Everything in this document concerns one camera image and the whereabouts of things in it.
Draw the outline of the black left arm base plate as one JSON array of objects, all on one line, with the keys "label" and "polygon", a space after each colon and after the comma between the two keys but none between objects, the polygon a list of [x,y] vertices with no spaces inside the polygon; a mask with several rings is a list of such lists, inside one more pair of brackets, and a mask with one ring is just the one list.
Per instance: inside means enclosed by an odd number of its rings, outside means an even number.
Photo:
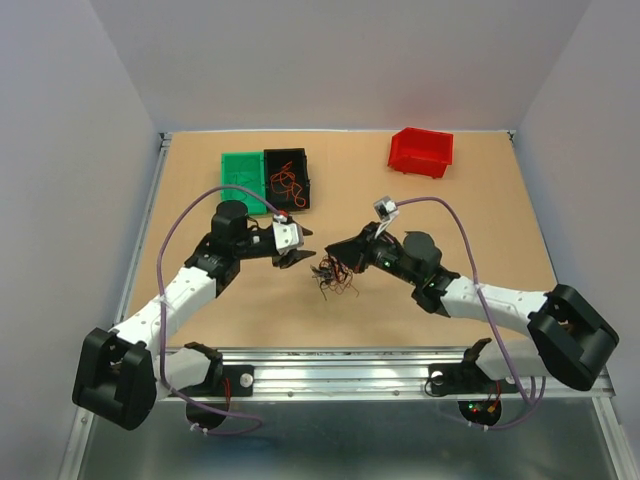
[{"label": "black left arm base plate", "polygon": [[171,385],[190,397],[248,398],[253,396],[254,374],[253,365],[218,363],[199,384],[179,388],[179,381],[172,380]]}]

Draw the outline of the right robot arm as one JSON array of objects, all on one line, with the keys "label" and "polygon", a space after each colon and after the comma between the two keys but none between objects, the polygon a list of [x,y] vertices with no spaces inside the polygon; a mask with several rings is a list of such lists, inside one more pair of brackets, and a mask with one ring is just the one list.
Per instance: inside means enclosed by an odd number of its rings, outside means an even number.
[{"label": "right robot arm", "polygon": [[355,274],[376,267],[412,285],[414,301],[428,313],[494,323],[523,335],[521,341],[491,342],[461,364],[461,381],[472,390],[517,370],[588,391],[619,344],[613,327],[573,287],[558,284],[540,292],[475,284],[442,266],[441,250],[424,232],[409,231],[398,240],[371,222],[325,251]]}]

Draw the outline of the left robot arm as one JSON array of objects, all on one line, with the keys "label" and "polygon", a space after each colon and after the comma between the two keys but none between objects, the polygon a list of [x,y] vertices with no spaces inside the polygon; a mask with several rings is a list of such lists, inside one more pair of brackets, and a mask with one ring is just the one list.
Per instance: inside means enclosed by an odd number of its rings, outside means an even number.
[{"label": "left robot arm", "polygon": [[198,342],[170,353],[167,339],[235,280],[244,260],[268,258],[289,268],[311,257],[311,230],[280,211],[268,227],[253,225],[247,207],[220,203],[204,235],[170,282],[138,312],[109,330],[95,328],[82,343],[72,401],[125,430],[139,427],[157,401],[195,388],[230,398],[223,355]]}]

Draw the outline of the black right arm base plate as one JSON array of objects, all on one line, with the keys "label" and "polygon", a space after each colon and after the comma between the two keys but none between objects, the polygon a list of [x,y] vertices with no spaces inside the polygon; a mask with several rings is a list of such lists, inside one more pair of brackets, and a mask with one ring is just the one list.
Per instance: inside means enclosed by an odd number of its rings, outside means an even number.
[{"label": "black right arm base plate", "polygon": [[431,364],[423,389],[432,397],[518,392],[515,385],[505,380],[491,380],[475,364],[467,362]]}]

